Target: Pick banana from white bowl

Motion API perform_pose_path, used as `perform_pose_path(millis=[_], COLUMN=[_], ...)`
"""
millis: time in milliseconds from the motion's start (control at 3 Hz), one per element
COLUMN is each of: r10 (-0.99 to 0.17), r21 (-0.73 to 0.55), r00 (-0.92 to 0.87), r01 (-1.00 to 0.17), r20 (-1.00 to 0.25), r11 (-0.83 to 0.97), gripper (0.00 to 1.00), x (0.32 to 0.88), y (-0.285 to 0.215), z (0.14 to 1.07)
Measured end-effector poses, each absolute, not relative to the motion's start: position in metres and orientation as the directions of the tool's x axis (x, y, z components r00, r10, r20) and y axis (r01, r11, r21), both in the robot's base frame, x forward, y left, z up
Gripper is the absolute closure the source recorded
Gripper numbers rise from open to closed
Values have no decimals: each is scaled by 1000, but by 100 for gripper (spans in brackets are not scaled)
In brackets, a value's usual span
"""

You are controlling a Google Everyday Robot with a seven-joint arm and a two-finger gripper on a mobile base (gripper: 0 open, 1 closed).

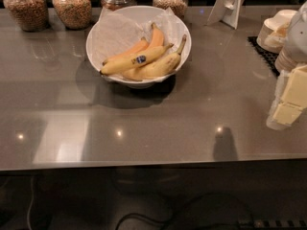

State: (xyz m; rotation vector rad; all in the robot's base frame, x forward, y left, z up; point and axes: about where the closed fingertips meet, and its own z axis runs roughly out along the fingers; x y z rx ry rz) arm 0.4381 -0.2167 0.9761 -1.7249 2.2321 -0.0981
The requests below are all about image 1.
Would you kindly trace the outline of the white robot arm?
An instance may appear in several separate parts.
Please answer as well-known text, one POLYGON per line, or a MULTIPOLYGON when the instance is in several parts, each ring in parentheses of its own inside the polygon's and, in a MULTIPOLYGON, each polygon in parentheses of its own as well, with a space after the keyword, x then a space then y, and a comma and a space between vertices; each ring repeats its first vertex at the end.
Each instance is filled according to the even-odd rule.
POLYGON ((307 109, 307 2, 292 18, 274 66, 279 76, 267 126, 283 130, 307 109))

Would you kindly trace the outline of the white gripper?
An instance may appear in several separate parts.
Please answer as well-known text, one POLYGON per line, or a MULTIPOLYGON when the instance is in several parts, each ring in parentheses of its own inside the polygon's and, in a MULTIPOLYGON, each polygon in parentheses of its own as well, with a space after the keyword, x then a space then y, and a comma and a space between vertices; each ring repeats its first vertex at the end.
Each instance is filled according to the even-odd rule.
POLYGON ((277 78, 275 97, 281 98, 283 103, 272 103, 267 127, 274 130, 291 127, 307 107, 307 65, 297 66, 291 73, 282 70, 277 78))

